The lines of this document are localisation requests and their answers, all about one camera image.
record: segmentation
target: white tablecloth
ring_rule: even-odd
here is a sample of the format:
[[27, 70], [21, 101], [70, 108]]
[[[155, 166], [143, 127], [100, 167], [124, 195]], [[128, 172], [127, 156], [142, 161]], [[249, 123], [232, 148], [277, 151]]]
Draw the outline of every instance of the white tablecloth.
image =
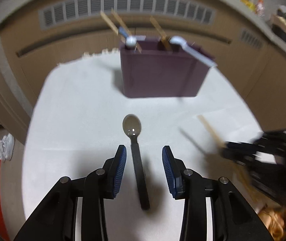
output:
[[[130, 140], [122, 129], [129, 113], [142, 124], [138, 143], [152, 207], [148, 213], [140, 208]], [[85, 177], [124, 144], [127, 161], [120, 192], [105, 200], [109, 240], [179, 240], [184, 200], [169, 193], [163, 146], [169, 145], [176, 158], [203, 177], [232, 178], [230, 162], [217, 154], [199, 114], [224, 140], [248, 142], [261, 132], [247, 105], [215, 68], [194, 98], [129, 99], [121, 92], [119, 52], [61, 64], [44, 83], [28, 131], [22, 174], [26, 218], [60, 177]]]

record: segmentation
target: bottle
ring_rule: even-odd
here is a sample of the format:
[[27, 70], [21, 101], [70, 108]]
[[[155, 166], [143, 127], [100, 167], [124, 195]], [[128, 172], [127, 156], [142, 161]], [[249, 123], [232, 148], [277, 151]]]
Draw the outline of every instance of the bottle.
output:
[[256, 14], [259, 17], [263, 17], [264, 16], [263, 0], [258, 0], [258, 3], [256, 4]]

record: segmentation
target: floor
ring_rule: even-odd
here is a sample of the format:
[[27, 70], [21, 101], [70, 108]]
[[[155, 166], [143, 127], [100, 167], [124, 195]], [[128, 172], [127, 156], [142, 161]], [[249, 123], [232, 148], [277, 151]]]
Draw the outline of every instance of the floor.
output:
[[[7, 135], [8, 131], [0, 128], [0, 139]], [[25, 223], [25, 215], [22, 202], [21, 175], [24, 145], [15, 140], [13, 157], [10, 161], [1, 162], [0, 166], [0, 199], [1, 210], [5, 226], [11, 240]]]

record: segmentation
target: silver screw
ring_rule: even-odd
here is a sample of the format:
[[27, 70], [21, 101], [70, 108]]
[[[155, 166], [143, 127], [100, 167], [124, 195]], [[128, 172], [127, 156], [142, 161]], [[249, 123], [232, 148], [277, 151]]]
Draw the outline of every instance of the silver screw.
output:
[[227, 184], [228, 183], [228, 179], [226, 177], [221, 177], [220, 178], [221, 183], [223, 184]]
[[97, 175], [104, 175], [105, 174], [105, 169], [100, 168], [100, 169], [96, 170], [96, 174]]
[[191, 169], [186, 169], [186, 170], [184, 170], [184, 174], [187, 175], [187, 176], [190, 176], [190, 175], [193, 174], [193, 170], [191, 170]]
[[68, 180], [70, 180], [68, 177], [61, 177], [61, 178], [60, 178], [60, 182], [63, 183], [63, 184], [64, 184], [64, 183], [67, 183]]

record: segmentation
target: table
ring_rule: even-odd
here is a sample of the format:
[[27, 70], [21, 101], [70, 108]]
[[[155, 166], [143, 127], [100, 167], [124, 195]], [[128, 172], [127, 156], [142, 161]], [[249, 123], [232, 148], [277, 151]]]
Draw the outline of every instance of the table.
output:
[[[140, 208], [130, 140], [122, 129], [129, 113], [142, 124], [138, 143], [151, 202], [148, 213]], [[124, 144], [127, 161], [120, 192], [116, 199], [104, 201], [109, 240], [179, 240], [184, 200], [174, 200], [169, 193], [163, 146], [169, 145], [176, 158], [203, 177], [232, 178], [230, 161], [217, 154], [199, 114], [224, 140], [249, 142], [261, 132], [245, 102], [216, 68], [196, 97], [129, 99], [121, 92], [118, 51], [61, 64], [44, 83], [28, 131], [22, 171], [26, 218], [60, 177], [87, 176]]]

